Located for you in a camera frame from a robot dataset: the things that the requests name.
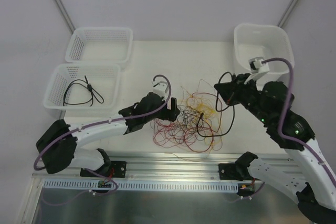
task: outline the colorful wires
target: colorful wires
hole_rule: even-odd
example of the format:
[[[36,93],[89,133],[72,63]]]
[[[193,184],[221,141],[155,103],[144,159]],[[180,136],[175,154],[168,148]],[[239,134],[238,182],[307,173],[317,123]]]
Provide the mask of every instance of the colorful wires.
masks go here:
[[[201,79],[196,92],[189,93],[184,87],[183,99],[178,105],[180,115],[175,122],[153,120],[151,126],[154,129],[154,143],[163,148],[180,147],[196,153],[219,151],[222,146],[222,113],[217,113],[215,103],[219,102],[219,109],[223,107],[222,102],[216,99],[216,95],[209,92],[199,91],[201,83],[212,86]],[[195,148],[194,144],[203,143],[204,148]]]

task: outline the white tabletop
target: white tabletop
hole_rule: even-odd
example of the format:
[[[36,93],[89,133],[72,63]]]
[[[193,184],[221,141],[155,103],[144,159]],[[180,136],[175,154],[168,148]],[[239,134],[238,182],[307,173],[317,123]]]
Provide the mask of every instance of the white tabletop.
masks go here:
[[[218,82],[225,71],[233,71],[233,44],[226,42],[185,42],[185,41],[134,41],[131,61],[121,75],[117,103],[113,111],[96,113],[105,117],[117,113],[120,109],[139,102],[152,91],[152,79],[156,74],[168,77],[172,84],[172,96],[179,101],[183,92],[181,86],[194,92],[200,79],[210,84]],[[229,81],[226,76],[222,81]],[[202,85],[201,89],[210,87]],[[223,137],[223,147],[217,154],[244,153],[283,154],[285,153],[266,134],[263,125],[241,105],[236,107],[236,118],[230,133]],[[89,122],[96,120],[91,112],[67,111],[67,123]],[[229,108],[223,112],[222,129],[226,131],[232,119]],[[153,142],[153,129],[149,124],[135,133],[96,141],[86,148],[103,148],[114,152],[151,152],[151,153],[189,153],[186,148],[169,149],[157,146]],[[204,150],[200,142],[195,149]]]

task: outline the plastic crate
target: plastic crate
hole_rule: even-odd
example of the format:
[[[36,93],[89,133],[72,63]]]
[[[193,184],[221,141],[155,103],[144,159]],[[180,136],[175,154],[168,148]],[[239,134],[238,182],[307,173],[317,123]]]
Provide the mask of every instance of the plastic crate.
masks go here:
[[[108,61],[125,68],[130,59],[133,31],[117,27],[82,27],[73,32],[65,60]]]
[[[63,105],[63,98],[70,82],[87,77],[92,87],[102,95],[104,103],[94,100],[82,105]],[[104,62],[67,63],[59,65],[51,76],[43,105],[48,109],[59,110],[106,110],[113,108],[120,83],[119,65]],[[80,103],[91,98],[90,92],[80,85],[73,85],[67,92],[65,102]]]
[[[286,32],[277,26],[240,24],[234,31],[235,73],[250,72],[249,59],[274,57],[289,60],[294,67],[294,56]],[[286,64],[282,62],[270,62],[270,71],[261,77],[257,84],[264,85],[269,81],[276,81],[285,73],[288,73]]]

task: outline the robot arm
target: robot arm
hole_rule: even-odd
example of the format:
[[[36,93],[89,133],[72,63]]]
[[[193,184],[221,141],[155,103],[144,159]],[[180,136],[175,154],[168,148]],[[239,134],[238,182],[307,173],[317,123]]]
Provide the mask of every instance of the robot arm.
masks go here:
[[[286,137],[278,133],[287,87],[282,82],[268,82],[258,91],[255,80],[262,73],[253,68],[253,61],[250,65],[252,74],[233,76],[231,82],[215,84],[215,89],[227,105],[243,105],[267,128],[266,133],[296,162],[307,182],[290,177],[249,152],[236,161],[234,168],[225,170],[226,175],[237,180],[250,176],[263,180],[297,203],[300,211],[313,222],[336,223],[336,176],[323,157],[313,130],[303,117],[288,109],[282,127]]]
[[[175,121],[180,111],[177,108],[176,98],[171,98],[171,108],[168,109],[167,91],[170,84],[169,87],[167,84],[169,83],[154,81],[153,92],[108,119],[100,119],[85,125],[67,124],[65,120],[54,122],[36,143],[46,171],[54,174],[67,167],[77,167],[85,168],[81,170],[81,176],[88,175],[86,169],[102,176],[109,176],[113,166],[105,151],[86,150],[82,147],[106,137],[138,131],[155,118]]]

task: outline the empty basket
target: empty basket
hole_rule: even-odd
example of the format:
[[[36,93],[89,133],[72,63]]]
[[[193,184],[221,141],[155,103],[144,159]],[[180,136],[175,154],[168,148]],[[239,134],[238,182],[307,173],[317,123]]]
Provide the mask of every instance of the empty basket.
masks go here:
[[[109,61],[121,68],[130,59],[133,31],[117,27],[82,27],[73,32],[65,60]]]

